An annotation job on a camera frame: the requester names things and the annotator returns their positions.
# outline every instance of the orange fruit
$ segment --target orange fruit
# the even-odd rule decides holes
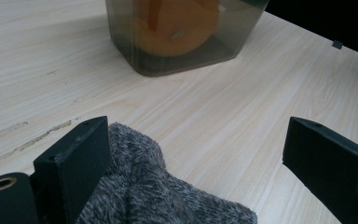
[[[218,5],[219,0],[134,0],[133,44],[158,56],[188,53],[214,32]]]

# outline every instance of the plastic container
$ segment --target plastic container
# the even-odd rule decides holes
[[[140,74],[235,58],[269,0],[106,0],[111,37]]]

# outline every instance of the wooden table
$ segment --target wooden table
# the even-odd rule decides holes
[[[282,165],[291,116],[358,143],[358,52],[265,12],[233,60],[166,77],[133,71],[104,1],[0,0],[0,175],[106,115],[159,142],[169,172],[259,223],[338,223]]]

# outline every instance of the metal ring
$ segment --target metal ring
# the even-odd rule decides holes
[[[0,179],[0,190],[8,189],[17,182],[17,178],[13,176]]]

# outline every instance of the gray knit fabric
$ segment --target gray knit fabric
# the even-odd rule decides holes
[[[109,125],[112,164],[76,223],[257,223],[249,208],[170,175],[158,144]]]

